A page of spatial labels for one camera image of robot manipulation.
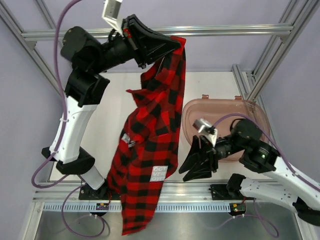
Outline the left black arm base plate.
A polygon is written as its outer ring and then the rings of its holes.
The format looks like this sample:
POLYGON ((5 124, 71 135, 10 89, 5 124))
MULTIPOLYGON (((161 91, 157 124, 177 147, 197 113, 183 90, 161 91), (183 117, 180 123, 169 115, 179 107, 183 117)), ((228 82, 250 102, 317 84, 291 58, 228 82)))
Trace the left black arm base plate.
POLYGON ((78 199, 81 201, 98 201, 98 200, 120 200, 120 194, 112 191, 106 185, 95 190, 91 188, 88 184, 85 184, 80 188, 78 199))

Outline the red black plaid shirt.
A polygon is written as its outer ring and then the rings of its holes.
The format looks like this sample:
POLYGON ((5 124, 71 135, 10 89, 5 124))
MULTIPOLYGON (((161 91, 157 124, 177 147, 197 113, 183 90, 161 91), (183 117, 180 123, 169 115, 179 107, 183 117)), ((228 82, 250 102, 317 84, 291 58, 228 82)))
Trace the red black plaid shirt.
POLYGON ((140 76, 130 90, 136 109, 119 136, 106 181, 122 205, 122 234, 146 228, 166 178, 178 167, 181 117, 186 83, 186 40, 140 76))

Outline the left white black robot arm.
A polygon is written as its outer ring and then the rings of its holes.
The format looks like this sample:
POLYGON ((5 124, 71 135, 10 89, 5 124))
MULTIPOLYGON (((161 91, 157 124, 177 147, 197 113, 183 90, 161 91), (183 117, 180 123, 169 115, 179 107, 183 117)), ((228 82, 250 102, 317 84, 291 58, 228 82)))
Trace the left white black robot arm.
POLYGON ((102 73, 135 60, 145 68, 179 49, 182 44, 145 26, 136 15, 120 22, 100 43, 82 27, 70 28, 63 37, 61 56, 72 65, 62 98, 65 109, 53 143, 42 149, 42 155, 56 162, 63 175, 82 177, 81 200, 105 199, 108 187, 95 167, 95 158, 81 147, 88 122, 100 104, 109 80, 102 73))

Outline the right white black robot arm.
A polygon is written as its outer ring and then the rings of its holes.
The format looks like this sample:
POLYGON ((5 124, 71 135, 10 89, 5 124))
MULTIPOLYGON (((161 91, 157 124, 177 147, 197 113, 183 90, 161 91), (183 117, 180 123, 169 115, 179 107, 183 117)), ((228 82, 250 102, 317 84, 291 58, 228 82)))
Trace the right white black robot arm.
POLYGON ((241 153, 239 162, 251 172, 277 181, 279 186, 258 183, 239 173, 234 173, 225 188, 212 189, 212 196, 235 200, 261 199, 282 206, 314 226, 320 224, 320 184, 292 166, 275 143, 261 140, 265 132, 244 115, 231 124, 230 134, 218 136, 215 125, 200 118, 193 127, 190 151, 179 168, 185 174, 183 181, 208 179, 218 170, 219 161, 241 153))

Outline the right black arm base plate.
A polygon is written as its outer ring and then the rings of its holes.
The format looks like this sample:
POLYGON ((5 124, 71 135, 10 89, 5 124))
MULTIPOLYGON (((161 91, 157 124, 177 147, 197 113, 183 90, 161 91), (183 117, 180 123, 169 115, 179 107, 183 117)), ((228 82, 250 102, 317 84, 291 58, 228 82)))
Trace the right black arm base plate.
POLYGON ((227 190, 226 184, 211 184, 208 188, 212 200, 235 200, 236 197, 231 196, 227 190))

